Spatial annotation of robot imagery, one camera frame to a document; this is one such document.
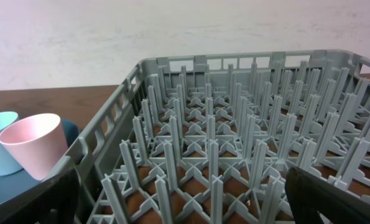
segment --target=cup rim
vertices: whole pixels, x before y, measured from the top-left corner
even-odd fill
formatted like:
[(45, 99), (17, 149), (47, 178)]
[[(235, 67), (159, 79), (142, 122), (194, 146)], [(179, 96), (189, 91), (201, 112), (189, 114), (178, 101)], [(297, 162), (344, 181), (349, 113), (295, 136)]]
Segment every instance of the cup rim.
[(14, 114), (14, 119), (12, 119), (12, 121), (9, 122), (9, 124), (3, 128), (0, 128), (0, 130), (4, 130), (6, 129), (7, 127), (9, 127), (10, 125), (14, 124), (15, 121), (19, 118), (19, 114), (17, 114), (15, 111), (2, 111), (0, 112), (0, 116), (2, 116), (3, 114)]
[[(55, 118), (58, 118), (58, 120), (57, 120), (58, 122), (56, 124), (54, 124), (53, 127), (50, 128), (50, 131), (48, 131), (45, 134), (43, 134), (43, 135), (41, 135), (41, 136), (39, 136), (37, 138), (34, 138), (34, 139), (30, 139), (30, 140), (22, 141), (22, 142), (15, 142), (15, 143), (8, 143), (8, 142), (4, 142), (4, 141), (1, 140), (1, 136), (3, 136), (7, 132), (7, 130), (9, 130), (10, 128), (12, 128), (13, 126), (21, 125), (22, 123), (26, 122), (28, 119), (34, 119), (34, 117), (37, 117), (37, 116), (53, 116)], [(32, 142), (32, 141), (36, 141), (38, 139), (43, 138), (47, 134), (51, 133), (53, 130), (55, 130), (59, 126), (59, 124), (61, 122), (62, 122), (62, 119), (60, 118), (60, 116), (57, 115), (57, 114), (54, 114), (54, 113), (41, 113), (41, 114), (35, 114), (35, 115), (32, 115), (32, 116), (28, 116), (28, 117), (26, 117), (24, 119), (21, 119), (19, 121), (16, 121), (15, 123), (13, 123), (13, 124), (9, 125), (8, 127), (6, 127), (3, 131), (1, 131), (1, 133), (0, 133), (0, 143), (2, 145), (6, 145), (6, 146), (17, 146), (17, 145), (21, 145), (21, 144), (27, 144), (27, 143)]]

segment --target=gray plastic crate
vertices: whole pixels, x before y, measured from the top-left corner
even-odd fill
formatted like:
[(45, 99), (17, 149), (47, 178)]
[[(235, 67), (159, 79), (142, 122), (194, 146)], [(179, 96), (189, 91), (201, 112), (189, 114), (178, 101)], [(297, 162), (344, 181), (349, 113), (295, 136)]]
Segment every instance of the gray plastic crate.
[(293, 223), (292, 166), (370, 204), (351, 190), (370, 190), (362, 65), (344, 50), (142, 60), (50, 176), (77, 170), (76, 223)]

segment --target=wall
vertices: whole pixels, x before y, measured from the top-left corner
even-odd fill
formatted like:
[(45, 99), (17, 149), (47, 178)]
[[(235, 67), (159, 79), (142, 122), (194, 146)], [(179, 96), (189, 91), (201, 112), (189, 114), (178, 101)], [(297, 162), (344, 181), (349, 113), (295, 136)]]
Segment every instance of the wall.
[(0, 90), (119, 84), (142, 58), (346, 49), (370, 0), (0, 0)]

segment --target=brown wooden surface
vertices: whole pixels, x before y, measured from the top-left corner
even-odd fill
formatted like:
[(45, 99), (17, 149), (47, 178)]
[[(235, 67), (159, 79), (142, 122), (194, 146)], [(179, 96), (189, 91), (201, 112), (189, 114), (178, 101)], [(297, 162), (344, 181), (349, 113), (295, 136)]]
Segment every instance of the brown wooden surface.
[(0, 111), (15, 111), (20, 118), (55, 113), (82, 130), (117, 86), (88, 86), (0, 91)]

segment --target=gray plastic dish rack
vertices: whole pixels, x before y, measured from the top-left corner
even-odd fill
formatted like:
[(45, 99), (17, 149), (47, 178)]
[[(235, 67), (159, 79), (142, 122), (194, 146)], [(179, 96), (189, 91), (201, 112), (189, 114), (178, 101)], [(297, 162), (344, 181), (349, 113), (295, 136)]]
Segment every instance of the gray plastic dish rack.
[[(50, 176), (78, 172), (75, 223), (133, 223), (150, 211), (163, 223), (194, 214), (206, 223), (233, 214), (293, 223), (275, 221), (279, 213), (292, 218), (284, 192), (292, 166), (370, 204), (370, 195), (349, 190), (354, 181), (370, 188), (370, 82), (359, 75), (362, 65), (370, 59), (344, 50), (142, 60)], [(324, 177), (319, 167), (334, 173)], [(190, 181), (203, 191), (184, 190)], [(134, 194), (142, 203), (129, 211)], [(178, 200), (184, 206), (174, 212)]]

